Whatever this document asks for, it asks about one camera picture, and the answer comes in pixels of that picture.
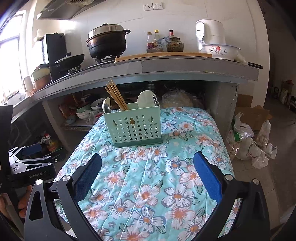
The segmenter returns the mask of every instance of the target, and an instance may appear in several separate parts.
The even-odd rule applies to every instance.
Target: pan lid
[[[123,30],[123,27],[121,25],[104,23],[102,26],[94,28],[92,31],[90,31],[88,38],[91,38],[95,35],[102,34],[105,32],[122,31],[122,30]]]
[[[72,57],[75,57],[75,56],[78,56],[78,55],[73,55],[73,56],[71,56],[71,52],[66,53],[66,57],[59,59],[59,60],[56,61],[55,63],[58,64],[58,63],[60,63],[61,61],[67,59],[67,58],[72,58]]]

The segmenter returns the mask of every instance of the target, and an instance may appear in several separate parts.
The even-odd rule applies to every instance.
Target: wooden cutting board
[[[206,57],[212,58],[211,54],[208,53],[194,53],[194,52],[158,52],[158,53],[142,53],[124,56],[120,58],[116,58],[115,62],[137,59],[137,58],[147,58],[147,57],[159,57],[159,56],[193,56],[193,57]]]

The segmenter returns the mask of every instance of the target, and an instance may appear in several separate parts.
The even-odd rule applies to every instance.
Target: chopstick
[[[108,94],[115,100],[115,102],[118,104],[120,109],[122,110],[128,110],[128,107],[122,98],[122,95],[120,94],[117,86],[114,84],[114,82],[111,80],[107,84],[107,87],[105,87],[105,90],[108,92]]]

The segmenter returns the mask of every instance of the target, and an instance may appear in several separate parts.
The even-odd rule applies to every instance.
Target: floor
[[[270,228],[279,225],[283,213],[296,204],[296,114],[289,111],[278,100],[267,98],[264,108],[270,110],[271,131],[269,142],[278,147],[274,160],[268,166],[256,169],[252,161],[233,160],[234,175],[237,180],[260,180],[268,206]]]

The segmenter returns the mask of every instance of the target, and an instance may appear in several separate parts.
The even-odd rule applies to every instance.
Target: wall socket
[[[144,7],[144,11],[153,10],[153,4],[152,3],[143,4],[143,7]]]
[[[153,10],[157,10],[157,9],[163,9],[163,3],[162,2],[153,3]]]

